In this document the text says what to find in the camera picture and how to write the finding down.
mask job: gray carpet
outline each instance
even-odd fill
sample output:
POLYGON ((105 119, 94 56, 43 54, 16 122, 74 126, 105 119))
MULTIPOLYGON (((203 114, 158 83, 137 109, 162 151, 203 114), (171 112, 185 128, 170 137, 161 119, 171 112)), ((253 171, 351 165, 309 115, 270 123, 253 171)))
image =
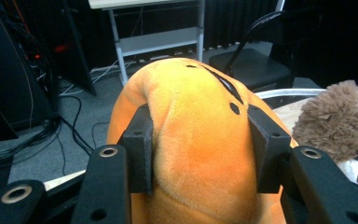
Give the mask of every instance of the gray carpet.
MULTIPOLYGON (((251 45, 251 48, 269 54, 270 45, 259 44, 251 45)), ((207 63, 211 55, 221 53, 230 49, 211 49, 204 53, 204 62, 207 63)), ((129 73, 133 73, 145 64, 134 64, 129 67, 129 73)), ((62 81, 62 87, 70 83, 62 81)), ((118 77, 118 71, 102 78, 96 82, 95 89, 97 96, 92 96, 84 91, 73 94, 82 104, 80 114, 76 122, 76 129, 85 141, 92 147, 104 145, 107 133, 107 122, 110 119, 113 105, 122 90, 121 82, 118 77)), ((306 78, 296 78, 295 88, 318 88, 312 81, 306 78)), ((73 89, 68 92, 78 92, 79 89, 73 89)), ((59 110, 61 116, 72 123, 79 108, 79 103, 74 98, 61 98, 59 101, 59 110)), ((0 142, 0 149, 5 149, 18 144, 29 136, 39 132, 41 127, 26 130, 21 133, 21 138, 15 141, 0 142)), ((46 142, 24 149, 16 155, 15 164, 13 164, 9 182, 22 179, 36 179, 39 181, 49 181, 63 175, 86 169, 89 155, 79 147, 72 137, 71 130, 64 124, 57 132, 46 142)))

